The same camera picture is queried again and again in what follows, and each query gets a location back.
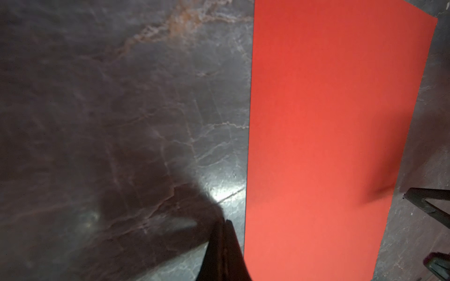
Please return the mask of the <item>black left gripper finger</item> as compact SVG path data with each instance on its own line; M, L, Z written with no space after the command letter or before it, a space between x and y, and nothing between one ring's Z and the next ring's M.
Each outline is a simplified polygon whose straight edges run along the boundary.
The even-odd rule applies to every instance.
M221 220L214 225L196 280L251 281L230 220Z

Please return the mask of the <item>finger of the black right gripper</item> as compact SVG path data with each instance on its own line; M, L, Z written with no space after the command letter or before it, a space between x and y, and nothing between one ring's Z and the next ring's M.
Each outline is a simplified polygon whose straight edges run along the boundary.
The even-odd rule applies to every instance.
M440 252L430 253L424 260L424 266L439 280L450 280L450 255Z
M450 227L450 215L427 201L428 199L449 201L449 190L410 188L403 195L403 198L433 219L437 220L446 228Z

